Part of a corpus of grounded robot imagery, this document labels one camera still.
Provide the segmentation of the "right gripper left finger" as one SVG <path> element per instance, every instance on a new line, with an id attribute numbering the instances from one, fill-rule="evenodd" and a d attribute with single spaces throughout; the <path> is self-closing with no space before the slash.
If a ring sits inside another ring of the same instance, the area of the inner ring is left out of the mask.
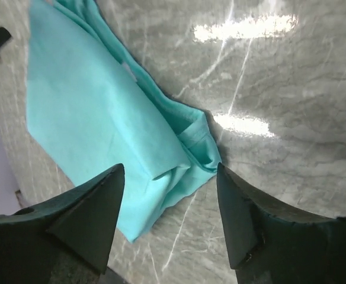
<path id="1" fill-rule="evenodd" d="M 124 166 L 116 164 L 47 201 L 0 215 L 0 283 L 98 283 L 124 184 Z"/>

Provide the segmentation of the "teal t shirt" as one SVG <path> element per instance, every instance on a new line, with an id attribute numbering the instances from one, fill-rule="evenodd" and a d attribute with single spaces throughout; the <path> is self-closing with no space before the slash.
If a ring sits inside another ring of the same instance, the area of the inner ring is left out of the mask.
<path id="1" fill-rule="evenodd" d="M 31 1 L 27 128 L 74 185 L 121 163 L 129 242 L 217 172 L 206 115 L 169 99 L 94 1 Z"/>

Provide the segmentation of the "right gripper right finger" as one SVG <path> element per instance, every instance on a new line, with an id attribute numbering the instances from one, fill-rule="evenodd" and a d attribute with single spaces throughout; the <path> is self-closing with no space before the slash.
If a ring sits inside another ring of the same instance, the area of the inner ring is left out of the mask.
<path id="1" fill-rule="evenodd" d="M 346 217 L 291 206 L 223 164 L 216 186 L 238 283 L 346 283 Z"/>

